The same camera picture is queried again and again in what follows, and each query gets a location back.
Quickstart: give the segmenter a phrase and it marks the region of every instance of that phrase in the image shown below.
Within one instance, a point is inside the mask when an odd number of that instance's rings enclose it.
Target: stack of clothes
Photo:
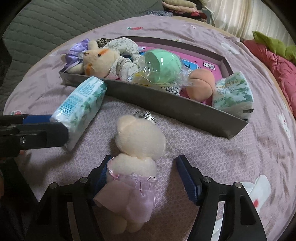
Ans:
[[[175,16],[192,18],[202,22],[210,21],[210,18],[204,13],[206,9],[203,9],[199,0],[163,0],[163,8],[166,12],[171,12]]]

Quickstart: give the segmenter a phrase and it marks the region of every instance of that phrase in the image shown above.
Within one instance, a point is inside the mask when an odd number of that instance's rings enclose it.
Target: metal screw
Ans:
[[[212,181],[212,179],[210,177],[204,177],[203,180],[206,183],[210,183]]]
[[[82,178],[79,179],[79,181],[81,183],[87,183],[88,179],[87,179],[87,177],[82,177]]]
[[[21,138],[20,138],[20,143],[21,143],[21,144],[25,144],[25,143],[26,143],[26,138],[21,137]]]
[[[50,189],[55,189],[57,187],[57,183],[51,183],[50,185],[49,185],[49,188]]]
[[[241,184],[240,182],[236,182],[234,185],[235,185],[237,188],[242,188],[242,184]]]

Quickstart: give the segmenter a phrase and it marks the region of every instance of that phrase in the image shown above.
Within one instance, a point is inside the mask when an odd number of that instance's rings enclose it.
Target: stuffed animal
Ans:
[[[215,88],[215,77],[210,70],[195,69],[189,74],[189,80],[193,84],[186,87],[190,99],[203,102],[211,97]]]
[[[155,205],[154,160],[165,151],[165,137],[151,121],[131,115],[117,121],[116,145],[122,152],[107,164],[107,184],[94,197],[104,206],[105,224],[113,234],[138,231]]]
[[[133,62],[120,56],[123,54],[130,55]],[[67,72],[127,81],[138,71],[140,57],[138,45],[128,38],[114,39],[103,48],[99,48],[98,43],[92,40],[88,43],[88,50],[83,53],[83,62],[68,69]]]
[[[112,39],[100,38],[96,40],[99,48],[103,48],[107,43],[111,42]]]

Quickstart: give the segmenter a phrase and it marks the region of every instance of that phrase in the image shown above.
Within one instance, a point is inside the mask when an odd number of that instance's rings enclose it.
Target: purple ribbon bow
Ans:
[[[82,59],[78,58],[80,52],[88,50],[89,39],[82,40],[81,42],[75,44],[69,51],[66,53],[66,64],[62,72],[66,72],[68,69],[74,67],[75,65],[82,62]]]

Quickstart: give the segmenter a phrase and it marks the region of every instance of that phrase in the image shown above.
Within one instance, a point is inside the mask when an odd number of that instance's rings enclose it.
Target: tissue pack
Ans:
[[[212,106],[240,119],[248,120],[253,112],[254,98],[242,72],[221,79],[215,85]]]
[[[97,77],[82,82],[51,116],[51,122],[63,123],[69,131],[66,148],[72,150],[91,120],[99,111],[106,84]]]

